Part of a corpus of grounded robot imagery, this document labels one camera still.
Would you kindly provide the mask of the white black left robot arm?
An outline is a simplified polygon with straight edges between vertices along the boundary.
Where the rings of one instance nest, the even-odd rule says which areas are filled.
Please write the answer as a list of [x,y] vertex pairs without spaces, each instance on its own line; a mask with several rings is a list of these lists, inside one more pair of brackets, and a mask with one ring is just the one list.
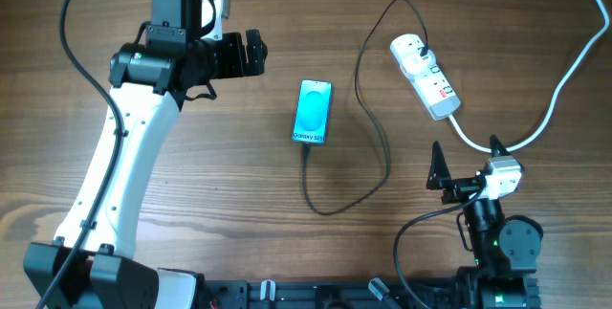
[[134,42],[110,61],[110,104],[92,162],[51,243],[32,243],[26,275],[48,308],[211,308],[203,275],[137,262],[142,201],[161,146],[202,88],[263,74],[258,30],[227,33],[230,0],[152,0]]

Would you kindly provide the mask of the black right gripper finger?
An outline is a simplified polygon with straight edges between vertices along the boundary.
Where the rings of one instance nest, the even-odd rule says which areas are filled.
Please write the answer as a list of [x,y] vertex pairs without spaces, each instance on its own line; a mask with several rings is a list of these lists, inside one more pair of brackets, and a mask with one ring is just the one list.
[[431,163],[426,181],[426,189],[449,188],[452,179],[448,170],[442,147],[438,141],[432,144]]
[[490,136],[490,150],[493,157],[504,157],[510,155],[510,152],[495,135]]

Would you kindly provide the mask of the Galaxy smartphone blue screen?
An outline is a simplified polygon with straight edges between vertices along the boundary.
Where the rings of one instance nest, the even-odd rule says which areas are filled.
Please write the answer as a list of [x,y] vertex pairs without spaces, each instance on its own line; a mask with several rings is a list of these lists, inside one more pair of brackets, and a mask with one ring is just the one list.
[[332,91],[331,82],[310,79],[301,81],[292,133],[294,142],[325,143]]

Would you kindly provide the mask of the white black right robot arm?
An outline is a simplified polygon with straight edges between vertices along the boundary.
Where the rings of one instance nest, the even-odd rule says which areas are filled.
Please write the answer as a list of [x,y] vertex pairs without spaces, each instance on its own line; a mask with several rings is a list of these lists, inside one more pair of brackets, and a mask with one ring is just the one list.
[[501,199],[516,192],[524,166],[495,137],[484,168],[469,178],[453,179],[442,147],[432,145],[426,182],[443,192],[444,205],[458,204],[465,219],[475,265],[461,267],[455,276],[456,308],[539,308],[541,298],[536,260],[543,228],[524,215],[506,216]]

